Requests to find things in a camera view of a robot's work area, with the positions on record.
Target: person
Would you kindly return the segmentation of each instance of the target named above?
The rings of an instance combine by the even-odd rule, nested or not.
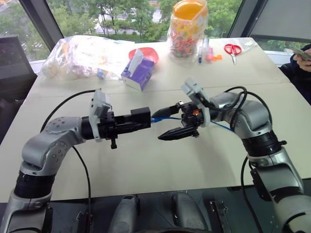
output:
[[[301,50],[311,55],[311,44]],[[306,61],[299,55],[294,54],[291,57],[291,68],[294,74],[294,77],[290,79],[291,82],[311,105],[311,61]]]

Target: table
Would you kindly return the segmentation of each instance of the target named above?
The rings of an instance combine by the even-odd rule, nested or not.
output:
[[[152,43],[150,46],[161,47],[159,43]],[[287,78],[273,67],[259,47],[247,53],[253,52],[260,57],[260,62],[257,61],[259,67],[252,61],[245,62],[250,64],[253,72],[256,69],[261,72],[262,77],[258,74],[254,74],[255,78],[250,80],[246,77],[250,71],[244,70],[246,65],[242,63],[242,56],[237,60],[235,67],[227,65],[227,73],[241,74],[241,77],[231,80],[223,77],[228,80],[227,85],[224,85],[222,77],[203,79],[194,75],[199,72],[197,67],[191,68],[192,77],[205,87],[206,93],[211,97],[238,84],[260,95],[271,110],[274,131],[279,140],[288,142],[285,147],[297,171],[302,178],[309,178],[311,158],[305,155],[309,153],[311,139],[311,107]],[[200,67],[200,73],[204,73],[204,69],[213,70],[211,67],[219,66],[220,63]],[[228,62],[224,59],[223,63],[232,63],[231,58]],[[262,65],[267,66],[270,73],[261,69]],[[172,75],[172,80],[179,81],[180,85],[187,77],[185,75],[180,78],[177,73],[171,71],[168,73]],[[157,78],[161,79],[158,74],[152,77],[152,82],[147,86],[149,89],[144,92],[138,92],[117,81],[113,81],[113,84],[105,82],[107,85],[103,89],[111,94],[115,114],[128,114],[130,109],[144,106],[149,106],[153,113],[175,104],[178,100],[188,101],[179,84],[177,86],[174,82],[168,82],[167,87],[164,85],[164,79]],[[23,145],[39,132],[42,122],[52,109],[65,97],[81,90],[96,88],[101,86],[100,84],[96,79],[56,83],[47,81],[42,76],[38,77],[0,146],[0,177],[3,177],[0,180],[0,202],[7,202],[9,193],[15,186],[22,161],[20,153]],[[70,100],[54,117],[87,116],[91,97],[91,94],[85,94]],[[118,148],[115,150],[111,150],[110,142],[106,141],[87,141],[78,145],[77,149],[90,173],[92,196],[240,185],[240,170],[246,151],[236,135],[219,126],[210,125],[208,128],[199,128],[199,138],[189,137],[177,141],[157,139],[163,132],[178,126],[180,122],[177,120],[165,120],[153,124],[150,129],[122,134],[117,139]],[[252,184],[250,174],[246,173],[245,184]],[[56,176],[52,200],[86,197],[87,186],[83,167],[74,151],[70,150]]]

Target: robotic arm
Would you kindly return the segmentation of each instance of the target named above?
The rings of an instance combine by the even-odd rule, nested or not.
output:
[[[188,79],[182,86],[192,102],[157,111],[152,117],[169,117],[182,110],[183,128],[169,130],[161,140],[177,140],[187,136],[198,137],[197,128],[206,127],[211,120],[230,123],[231,130],[242,140],[259,196],[272,201],[275,213],[287,232],[311,232],[311,197],[304,195],[303,183],[272,130],[269,110],[257,101],[246,100],[240,109],[242,96],[224,92],[208,99],[203,89]]]
[[[22,150],[15,189],[9,198],[0,233],[50,232],[52,209],[49,202],[54,178],[68,150],[86,140],[115,139],[121,133],[150,128],[150,110],[131,110],[130,115],[114,116],[108,95],[96,90],[87,117],[59,117],[31,138]]]

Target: scissors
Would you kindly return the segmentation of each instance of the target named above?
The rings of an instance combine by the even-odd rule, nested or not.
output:
[[[241,47],[238,45],[227,44],[225,45],[224,49],[226,53],[231,55],[233,64],[236,64],[237,62],[236,56],[242,52]]]

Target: tissue box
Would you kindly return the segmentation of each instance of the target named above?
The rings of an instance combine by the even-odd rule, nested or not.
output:
[[[152,76],[155,68],[155,63],[147,58],[143,58],[141,63],[135,69],[132,76],[131,72],[128,71],[130,63],[131,62],[127,64],[126,68],[121,74],[123,82],[128,86],[142,91]]]

